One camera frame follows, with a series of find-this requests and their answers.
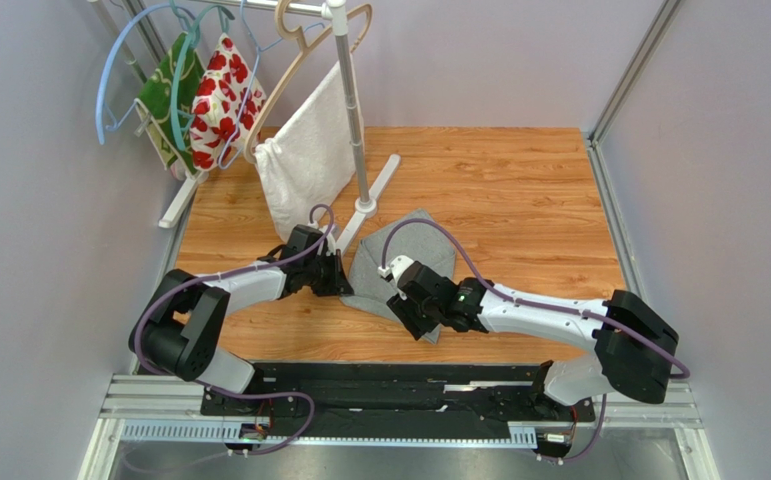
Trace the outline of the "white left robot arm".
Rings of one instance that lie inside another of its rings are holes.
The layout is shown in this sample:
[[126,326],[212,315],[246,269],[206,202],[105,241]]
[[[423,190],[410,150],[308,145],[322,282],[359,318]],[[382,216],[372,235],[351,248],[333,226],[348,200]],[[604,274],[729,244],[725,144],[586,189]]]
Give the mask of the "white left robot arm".
[[330,228],[298,225],[289,240],[253,263],[197,276],[167,272],[129,337],[147,370],[224,393],[242,394],[255,366],[220,347],[226,317],[304,288],[320,297],[353,292]]

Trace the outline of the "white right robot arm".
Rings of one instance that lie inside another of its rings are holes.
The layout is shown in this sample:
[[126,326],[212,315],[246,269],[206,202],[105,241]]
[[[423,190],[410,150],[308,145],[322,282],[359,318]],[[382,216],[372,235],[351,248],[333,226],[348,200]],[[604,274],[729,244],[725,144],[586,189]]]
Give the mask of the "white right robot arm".
[[517,291],[467,277],[459,283],[401,255],[378,269],[396,289],[387,305],[419,339],[438,327],[514,333],[582,350],[544,363],[535,389],[565,406],[616,392],[645,404],[664,402],[677,332],[643,299],[616,290],[608,300],[571,300]]

